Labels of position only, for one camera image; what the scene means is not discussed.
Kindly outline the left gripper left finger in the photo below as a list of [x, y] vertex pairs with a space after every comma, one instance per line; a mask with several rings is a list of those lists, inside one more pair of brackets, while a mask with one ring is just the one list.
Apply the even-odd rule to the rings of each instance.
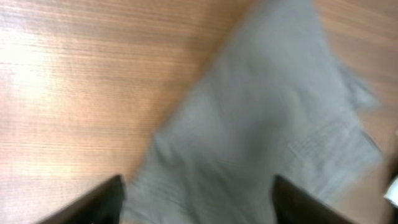
[[40, 224], [119, 224], [124, 182], [115, 175]]

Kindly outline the grey cotton shorts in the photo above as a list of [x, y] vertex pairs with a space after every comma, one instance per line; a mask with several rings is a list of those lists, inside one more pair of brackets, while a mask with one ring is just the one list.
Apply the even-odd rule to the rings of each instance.
[[311, 1], [259, 1], [154, 134], [124, 218], [273, 223], [275, 175], [333, 205], [381, 160], [356, 114], [376, 103], [330, 52]]

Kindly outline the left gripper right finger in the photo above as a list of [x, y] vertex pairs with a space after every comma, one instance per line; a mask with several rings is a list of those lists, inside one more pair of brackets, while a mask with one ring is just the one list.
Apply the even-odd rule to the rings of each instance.
[[278, 224], [353, 224], [280, 175], [272, 186]]

